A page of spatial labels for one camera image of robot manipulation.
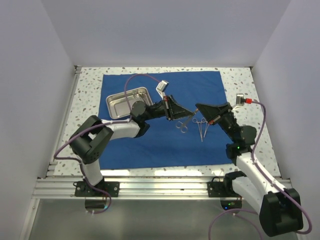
purple cable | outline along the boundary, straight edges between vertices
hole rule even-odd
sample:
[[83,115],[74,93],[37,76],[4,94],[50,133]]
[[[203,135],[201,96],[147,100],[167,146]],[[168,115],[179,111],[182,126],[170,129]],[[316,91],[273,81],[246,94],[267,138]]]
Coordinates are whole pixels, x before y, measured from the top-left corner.
[[128,103],[130,111],[131,111],[131,106],[130,106],[130,103],[128,100],[128,95],[127,95],[127,85],[131,81],[131,79],[133,79],[137,76],[145,76],[145,77],[151,78],[151,79],[155,80],[156,82],[160,83],[160,81],[158,79],[156,79],[155,77],[150,76],[148,74],[143,74],[143,73],[138,73],[138,74],[135,74],[135,75],[132,75],[131,77],[129,77],[128,80],[124,84],[124,97],[125,97],[126,102]]
[[262,111],[263,111],[263,121],[262,121],[262,125],[261,125],[261,129],[260,129],[260,132],[259,132],[259,135],[258,137],[256,138],[256,141],[255,141],[255,145],[253,146],[253,149],[252,149],[252,152],[251,152],[251,158],[252,158],[252,161],[254,163],[254,165],[256,166],[256,168],[259,170],[259,172],[264,176],[264,178],[273,186],[275,187],[280,193],[282,193],[284,196],[286,196],[305,216],[307,222],[308,222],[308,225],[309,225],[309,228],[306,230],[306,231],[296,231],[297,234],[309,234],[311,231],[312,231],[312,222],[311,222],[311,219],[310,219],[310,216],[308,215],[308,213],[306,212],[306,210],[296,201],[294,200],[291,196],[289,196],[285,191],[283,191],[280,187],[278,187],[276,184],[273,184],[273,180],[270,179],[265,173],[264,171],[259,167],[259,165],[257,163],[255,163],[255,150],[256,150],[256,147],[258,145],[258,142],[260,140],[260,137],[261,137],[261,134],[262,134],[262,131],[264,129],[264,126],[266,124],[266,116],[267,116],[267,110],[266,110],[266,106],[264,104],[262,104],[261,102],[258,102],[258,101],[252,101],[253,104],[258,104],[261,106],[262,108]]
[[[209,226],[209,230],[208,230],[208,240],[211,240],[211,228],[212,226],[214,225],[215,221],[220,218],[221,216],[225,215],[225,214],[228,214],[228,213],[234,213],[234,212],[238,212],[238,211],[241,211],[241,212],[246,212],[246,213],[250,213],[250,214],[257,214],[255,211],[252,211],[252,210],[246,210],[246,209],[242,209],[242,208],[234,208],[234,209],[229,209],[229,210],[225,210],[224,212],[220,213],[218,216],[216,216],[212,222],[210,223],[210,226]],[[254,226],[254,228],[257,230],[257,232],[259,233],[259,236],[260,236],[260,239],[263,240],[264,237],[261,233],[261,231],[259,230],[258,226],[256,224],[254,224],[252,221],[250,221],[249,219],[243,217],[243,216],[240,216],[240,215],[237,215],[238,218],[241,218],[243,220],[246,220],[248,221],[252,226]]]
[[82,136],[83,134],[86,134],[87,132],[90,132],[91,130],[93,129],[97,129],[97,128],[100,128],[100,127],[103,127],[103,126],[107,126],[107,125],[110,125],[110,124],[125,124],[125,123],[128,123],[127,120],[122,120],[122,121],[112,121],[112,123],[110,122],[106,122],[106,123],[101,123],[101,124],[98,124],[98,125],[94,125],[94,126],[91,126],[85,130],[83,130],[82,132],[79,132],[77,135],[73,136],[72,138],[69,139],[69,141],[67,141],[65,144],[63,144],[53,155],[53,158],[54,159],[57,159],[57,160],[75,160],[77,161],[79,164],[80,164],[80,170],[81,170],[81,173],[82,175],[84,176],[84,180],[85,182],[88,184],[88,186],[90,188],[92,188],[93,190],[97,191],[97,192],[100,192],[100,193],[103,193],[104,195],[106,195],[110,201],[108,203],[107,206],[104,207],[103,210],[99,210],[99,211],[92,211],[91,213],[92,214],[101,214],[103,212],[105,212],[111,205],[111,196],[110,194],[107,192],[107,191],[104,191],[104,190],[101,190],[99,188],[96,188],[95,186],[93,186],[87,179],[86,177],[86,174],[84,172],[84,169],[83,169],[83,165],[82,165],[82,161],[76,157],[71,157],[71,156],[58,156],[58,154],[66,147],[68,146],[70,143],[72,143],[76,138]]

